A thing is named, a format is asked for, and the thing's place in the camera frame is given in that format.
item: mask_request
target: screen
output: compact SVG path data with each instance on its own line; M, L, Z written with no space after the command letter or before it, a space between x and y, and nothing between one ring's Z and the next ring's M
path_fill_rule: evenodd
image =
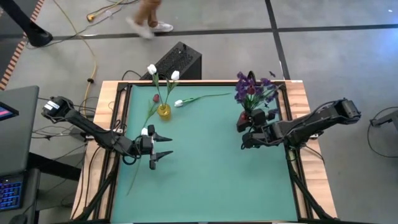
M0 103L0 121L17 116L18 112L4 103Z

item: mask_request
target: black box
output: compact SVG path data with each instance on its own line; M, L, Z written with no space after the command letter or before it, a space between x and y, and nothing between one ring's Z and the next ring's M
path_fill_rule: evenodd
M181 80L201 80L201 53L178 42L156 64L159 80L171 79L174 71L180 72ZM151 80L147 72L141 80Z

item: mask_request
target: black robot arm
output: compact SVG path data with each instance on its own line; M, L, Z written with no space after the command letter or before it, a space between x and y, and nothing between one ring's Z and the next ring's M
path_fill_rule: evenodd
M123 157L130 156L136 159L141 158L142 155L150 155L149 165L151 169L155 169L155 162L160 158L172 153L173 151L158 152L154 151L154 141L172 141L172 139L162 137L155 132L155 127L149 125L147 133L141 134L135 140L130 140L127 137L119 134L113 130L104 130L92 121L82 116L77 110L73 108L71 100L62 96L52 98L43 107L42 115L51 120L53 123L68 121L69 123L82 129L89 135L94 137L94 140L102 148L109 151L117 151Z
M322 104L314 112L292 121L278 121L267 124L267 118L262 110L253 111L250 126L253 131L243 135L242 149L260 146L277 146L287 143L290 147L300 147L310 136L321 135L323 130L335 124L353 124L360 117L351 100L342 99Z

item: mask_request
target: green mat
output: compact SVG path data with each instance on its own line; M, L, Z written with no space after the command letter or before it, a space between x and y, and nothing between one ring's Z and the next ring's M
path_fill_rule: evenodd
M166 96L166 87L161 92ZM133 86L128 138L141 133L155 93L154 86ZM172 106L176 100L221 93L232 94ZM156 113L147 125L173 139L155 143L155 150L174 153L156 170L149 169L149 156L133 166L121 161L112 223L297 221L283 146L240 149L243 134L236 121L243 108L234 100L234 86L178 86L168 102L171 121ZM270 109L276 107L272 102Z

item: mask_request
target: gray floor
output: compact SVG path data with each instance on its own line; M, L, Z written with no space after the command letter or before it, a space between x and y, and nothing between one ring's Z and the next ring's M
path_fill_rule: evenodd
M104 6L105 0L58 0L78 30L88 25L85 15ZM394 0L271 0L278 27L363 26L398 23L398 3ZM128 5L119 14L85 34L126 34L131 30L124 18L137 9ZM175 30L220 30L270 28L264 0L168 0L159 17L172 22ZM46 0L38 23L54 36L73 35L73 29L51 0ZM366 141L369 119L379 110L397 106L398 29L283 32L280 39L291 79L303 80L310 107L347 97L363 112L358 124L335 126L320 138L326 171L342 220L396 223L398 202L397 159L379 157ZM98 96L103 80L119 80L126 70L144 73L146 66L160 59L182 41L203 54L203 79L235 79L239 71L253 70L257 77L268 71L283 78L272 33L216 34L89 40L98 59L96 85L90 96ZM80 104L90 76L93 59L84 43L68 40L43 49L24 49L8 89L38 85L40 96L66 96ZM44 105L41 101L38 108ZM88 106L95 106L90 100ZM35 128L51 125L37 110ZM396 152L396 130L387 125L371 130L375 149ZM71 137L51 141L34 139L31 151L48 157L67 153L80 142ZM81 152L67 158L76 164ZM43 180L49 189L55 180ZM76 189L69 182L43 199L43 208L54 206ZM40 223L50 223L58 210L46 211ZM60 219L67 219L67 212Z

